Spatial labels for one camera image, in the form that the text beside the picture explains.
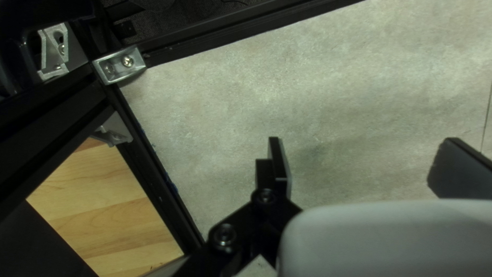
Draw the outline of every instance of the metal frame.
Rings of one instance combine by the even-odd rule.
[[[363,0],[267,0],[137,45],[150,68],[361,1]]]
[[[271,137],[268,159],[256,160],[251,201],[216,224],[207,243],[192,253],[175,277],[230,277],[256,256],[275,268],[283,229],[301,209],[288,199],[290,176],[279,138]]]
[[[290,212],[281,215],[278,211],[261,208],[262,204],[258,206],[253,199],[238,214],[226,219],[231,222],[242,220],[240,214],[243,212],[262,214],[254,229],[244,230],[252,233],[238,233],[249,238],[245,242],[249,241],[251,244],[248,247],[254,246],[254,251],[250,254],[238,251],[245,245],[237,249],[225,247],[220,250],[217,245],[205,244],[118,86],[104,86],[91,63],[43,83],[37,75],[33,54],[29,49],[30,38],[26,34],[68,22],[87,59],[94,61],[121,48],[110,31],[112,20],[126,12],[138,12],[139,9],[125,4],[127,8],[130,6],[131,11],[125,11],[125,5],[120,5],[106,12],[96,0],[77,0],[76,4],[71,3],[66,7],[60,6],[55,0],[29,1],[30,5],[14,0],[0,0],[0,23],[5,26],[16,22],[18,14],[28,12],[32,15],[21,25],[0,32],[0,81],[3,89],[11,95],[0,103],[0,222],[13,213],[49,174],[117,111],[133,137],[131,143],[119,144],[117,148],[185,255],[204,249],[234,253],[226,258],[234,262],[228,267],[229,270],[220,269],[225,276],[237,272],[253,257],[252,253],[264,255],[273,265],[281,230],[288,219],[299,211],[288,200],[288,170],[283,173],[278,171],[278,165],[284,165],[284,162],[270,164],[271,159],[257,161],[258,188],[274,191],[274,197],[279,200],[277,203],[282,209],[287,205]],[[151,67],[359,1],[268,0],[141,42],[137,47],[146,65]],[[284,159],[281,146],[275,146],[272,141],[271,145],[274,145],[270,149],[270,155],[275,157],[273,160],[278,161],[279,157]],[[260,246],[260,241],[268,246]],[[192,256],[186,263],[196,262],[196,257],[199,256]]]

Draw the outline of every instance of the wooden floor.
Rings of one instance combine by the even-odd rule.
[[[116,147],[92,138],[28,202],[100,277],[136,277],[182,255]]]

